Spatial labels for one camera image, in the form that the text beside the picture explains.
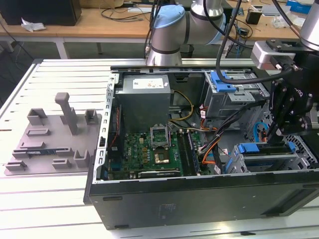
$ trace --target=background desk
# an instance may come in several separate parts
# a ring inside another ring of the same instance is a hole
[[[235,1],[228,1],[231,6],[235,6]],[[248,9],[249,4],[244,2],[241,6]],[[239,20],[245,21],[245,16],[237,16]],[[126,17],[137,13],[114,13],[112,17]],[[28,32],[19,25],[8,26],[5,21],[5,28],[16,38],[17,41],[54,42],[57,46],[61,59],[67,59],[68,53],[64,47],[64,42],[118,42],[118,43],[144,43],[149,30],[149,22],[143,17],[143,21],[136,22],[116,22],[101,17],[97,8],[84,8],[82,15],[75,26],[46,26],[46,30]],[[265,40],[266,38],[296,38],[289,28],[274,29],[271,24],[272,17],[261,16],[258,25],[251,25],[254,32],[249,42]],[[0,41],[12,41],[7,33],[0,27]]]

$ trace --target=warning sticker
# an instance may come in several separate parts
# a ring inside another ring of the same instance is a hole
[[[163,84],[162,78],[133,80],[133,89],[163,89],[163,88],[164,88],[164,84]]]

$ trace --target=blue cable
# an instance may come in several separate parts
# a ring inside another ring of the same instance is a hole
[[[254,124],[254,138],[255,138],[255,142],[259,142],[259,137],[258,137],[258,133],[257,133],[257,128],[258,128],[258,125],[259,124],[262,124],[264,127],[265,127],[265,130],[268,130],[268,125],[266,125],[265,123],[263,122],[257,122]]]

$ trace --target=yellow wire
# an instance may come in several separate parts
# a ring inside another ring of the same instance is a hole
[[[178,92],[179,94],[181,94],[190,104],[190,107],[191,107],[191,110],[189,112],[189,114],[185,117],[182,117],[182,118],[177,118],[177,119],[169,119],[168,121],[172,122],[172,121],[182,121],[182,120],[185,120],[185,119],[188,119],[189,117],[191,117],[191,115],[193,114],[193,111],[194,111],[194,105],[192,104],[192,102],[190,101],[190,99],[184,95],[182,92],[180,91],[177,91],[177,90],[174,90],[175,92]]]

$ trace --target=floor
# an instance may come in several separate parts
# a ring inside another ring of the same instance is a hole
[[[25,42],[24,48],[33,58],[59,59],[59,53],[54,43],[49,42]],[[71,58],[143,58],[143,44],[139,43],[102,43],[103,54],[97,53],[96,43],[66,43]],[[218,45],[194,45],[193,58],[216,58]],[[236,58],[237,50],[229,53],[228,58]],[[245,49],[238,58],[249,58],[251,50]],[[13,53],[2,51],[0,53],[0,107],[9,97],[19,80],[23,77],[31,65],[32,60],[20,50],[20,46],[14,47]]]

